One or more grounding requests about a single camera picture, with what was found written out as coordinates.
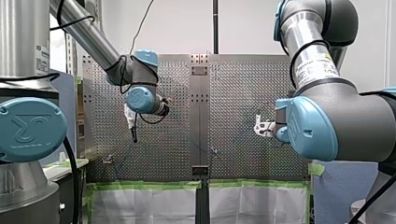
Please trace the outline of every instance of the logo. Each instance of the logo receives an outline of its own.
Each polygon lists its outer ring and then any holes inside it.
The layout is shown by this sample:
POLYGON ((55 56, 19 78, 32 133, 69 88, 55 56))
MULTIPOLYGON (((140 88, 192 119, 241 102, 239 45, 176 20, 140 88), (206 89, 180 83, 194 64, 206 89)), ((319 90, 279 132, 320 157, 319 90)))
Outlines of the logo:
POLYGON ((23 145, 34 142, 39 134, 46 131, 49 118, 50 116, 14 116, 12 123, 15 141, 23 145))

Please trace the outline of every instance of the cable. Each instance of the cable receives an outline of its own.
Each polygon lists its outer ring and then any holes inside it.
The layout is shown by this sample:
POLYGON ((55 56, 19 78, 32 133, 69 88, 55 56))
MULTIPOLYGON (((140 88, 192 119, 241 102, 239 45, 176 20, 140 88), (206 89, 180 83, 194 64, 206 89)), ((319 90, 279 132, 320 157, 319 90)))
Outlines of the cable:
POLYGON ((294 89, 297 89, 296 83, 294 82, 294 78, 293 78, 293 70, 294 70, 294 64, 297 61, 298 56, 301 54, 301 52, 303 52, 305 49, 313 46, 313 45, 317 45, 317 44, 321 44, 321 45, 325 45, 327 49, 330 48, 330 44, 323 39, 318 39, 318 40, 313 40, 311 42, 308 42, 304 45, 302 45, 297 52, 293 55, 291 62, 290 62, 290 69, 289 69, 289 76, 290 76, 290 81, 291 84, 293 85, 294 89))
POLYGON ((142 21, 140 22, 139 29, 137 30, 137 33, 134 36, 134 40, 132 42, 132 47, 131 47, 131 50, 129 51, 129 54, 131 54, 131 55, 132 55, 132 52, 134 51, 134 42, 136 41, 136 38, 140 34, 140 30, 142 29, 143 23, 145 22, 145 19, 146 19, 147 15, 149 14, 149 9, 151 8, 151 5, 152 5, 153 2, 154 2, 154 0, 151 0, 151 2, 148 4, 148 8, 146 9, 145 16, 143 17, 142 21))
POLYGON ((283 8, 285 7, 285 5, 286 5, 288 2, 289 2, 289 0, 283 0, 282 3, 281 3, 281 5, 280 5, 281 13, 280 13, 280 15, 279 15, 279 20, 277 21, 277 22, 278 22, 277 27, 278 27, 278 32, 279 32, 278 35, 280 36, 280 41, 279 41, 279 42, 280 42, 280 46, 282 47, 282 49, 283 49, 283 51, 285 52, 285 54, 289 56, 289 52, 286 50, 285 44, 283 43, 282 34, 281 34, 281 31, 282 31, 282 29, 281 29, 281 26, 282 26, 282 21, 281 21, 281 19, 282 19, 282 14, 283 14, 283 8))
POLYGON ((147 124, 158 124, 158 123, 161 123, 161 121, 163 121, 163 120, 166 118, 166 115, 163 116, 162 118, 160 118, 160 119, 157 120, 157 121, 148 121, 148 120, 146 120, 146 119, 143 118, 142 114, 139 114, 139 117, 140 117, 143 121, 145 121, 147 124))
POLYGON ((387 183, 384 184, 384 186, 379 189, 375 195, 373 195, 365 204, 364 206, 359 210, 359 212, 348 222, 348 224, 357 224, 359 223, 359 218, 366 212, 366 210, 379 198, 381 197, 385 191, 387 191, 394 183, 396 182, 396 174, 392 176, 390 180, 388 180, 387 183))
POLYGON ((61 30, 61 29, 64 30, 64 28, 66 28, 66 27, 72 26, 72 25, 74 25, 76 23, 79 23, 81 21, 85 21, 87 19, 91 19, 91 22, 95 22, 95 17, 94 16, 86 16, 86 17, 83 17, 83 18, 81 18, 79 20, 71 21, 71 22, 69 22, 69 23, 67 23, 65 25, 60 25, 60 26, 57 26, 57 27, 49 28, 49 30, 50 31, 56 31, 56 30, 61 30))
POLYGON ((123 95, 126 92, 128 92, 132 88, 133 85, 130 84, 129 87, 125 91, 122 89, 123 83, 127 83, 127 81, 125 80, 125 74, 127 73, 127 70, 126 70, 127 57, 125 55, 121 55, 120 57, 124 60, 122 66, 120 68, 120 70, 121 70, 120 94, 123 95))
POLYGON ((70 142, 67 137, 64 139, 64 148, 66 149, 67 156, 70 160, 70 167, 72 169, 73 176, 73 195, 74 195, 74 207, 73 207, 73 224, 78 224, 79 214, 79 177, 76 158, 73 152, 73 148, 70 146, 70 142))
POLYGON ((0 77, 0 82, 13 82, 13 81, 30 81, 39 80, 49 77, 49 81, 53 81, 60 76, 59 73, 49 73, 41 77, 0 77))
MULTIPOLYGON (((396 96, 393 95, 390 92, 387 91, 368 91, 368 92, 362 92, 360 93, 361 96, 368 96, 368 95, 380 95, 380 96, 385 96, 388 97, 392 100, 396 101, 396 96)), ((367 211, 367 209, 377 200, 379 199, 394 183, 396 182, 396 174, 392 176, 391 179, 385 183, 381 189, 379 189, 365 204, 364 206, 359 210, 359 212, 352 218, 350 219, 348 224, 356 224, 359 222, 359 218, 367 211)))
POLYGON ((359 93, 359 95, 360 96, 380 95, 380 96, 386 96, 386 97, 396 101, 396 96, 390 92, 387 92, 387 91, 367 91, 367 92, 359 93))
POLYGON ((62 24, 62 11, 63 11, 63 8, 64 8, 64 0, 61 0, 61 2, 59 3, 59 6, 58 6, 58 11, 56 12, 56 21, 58 22, 59 26, 49 28, 50 31, 56 31, 56 30, 62 29, 62 30, 64 30, 66 32, 66 30, 64 28, 72 26, 72 25, 74 25, 74 24, 76 24, 78 22, 85 21, 87 19, 91 19, 92 22, 95 21, 95 17, 90 15, 90 16, 86 16, 86 17, 80 18, 80 19, 78 19, 76 21, 71 21, 71 22, 69 22, 67 24, 62 24))
POLYGON ((134 139, 134 143, 137 143, 137 113, 134 113, 134 127, 132 127, 131 132, 132 132, 132 138, 134 139))

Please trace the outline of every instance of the white cloth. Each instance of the white cloth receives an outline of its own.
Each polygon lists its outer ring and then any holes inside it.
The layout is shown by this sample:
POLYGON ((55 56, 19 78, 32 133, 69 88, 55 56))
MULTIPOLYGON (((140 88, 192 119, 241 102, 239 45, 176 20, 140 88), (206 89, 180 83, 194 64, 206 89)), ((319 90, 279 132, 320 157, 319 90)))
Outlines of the white cloth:
POLYGON ((305 224, 306 189, 210 189, 211 224, 305 224))
POLYGON ((195 224, 195 191, 96 191, 92 196, 92 224, 195 224))

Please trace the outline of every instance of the green tape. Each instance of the green tape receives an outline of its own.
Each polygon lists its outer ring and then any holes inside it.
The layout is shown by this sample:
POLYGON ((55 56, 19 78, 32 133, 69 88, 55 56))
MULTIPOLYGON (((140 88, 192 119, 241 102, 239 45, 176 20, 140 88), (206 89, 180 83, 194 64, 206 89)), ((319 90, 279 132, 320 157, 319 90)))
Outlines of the green tape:
POLYGON ((92 223, 93 194, 96 192, 95 187, 87 185, 87 206, 88 206, 88 223, 92 223))
POLYGON ((306 222, 311 223, 311 184, 308 183, 306 187, 306 222))
MULTIPOLYGON (((83 162, 87 161, 87 159, 76 159, 77 164, 81 164, 83 162)), ((70 167, 70 161, 64 161, 61 164, 57 164, 58 162, 50 163, 48 165, 45 165, 44 168, 50 168, 52 166, 58 166, 58 167, 70 167)))
POLYGON ((76 85, 80 85, 82 83, 82 77, 75 76, 76 85))
POLYGON ((324 173, 325 167, 322 164, 317 163, 309 163, 308 164, 308 173, 310 175, 322 176, 324 173))
POLYGON ((309 181, 273 181, 273 180, 210 180, 210 188, 232 188, 232 187, 267 187, 267 188, 287 188, 306 189, 309 181))
POLYGON ((145 182, 145 181, 116 181, 109 183, 88 184, 89 188, 96 191, 113 189, 198 189, 201 187, 200 181, 181 181, 181 182, 145 182))

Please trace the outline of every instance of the metal bracket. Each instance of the metal bracket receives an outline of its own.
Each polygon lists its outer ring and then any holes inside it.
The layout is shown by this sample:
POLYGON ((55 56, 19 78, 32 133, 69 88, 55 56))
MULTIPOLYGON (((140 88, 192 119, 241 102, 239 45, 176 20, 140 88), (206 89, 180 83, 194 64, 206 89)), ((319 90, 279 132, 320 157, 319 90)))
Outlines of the metal bracket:
POLYGON ((207 76, 207 66, 193 66, 191 74, 193 76, 207 76))
POLYGON ((209 175, 209 166, 207 165, 192 166, 192 175, 209 175))

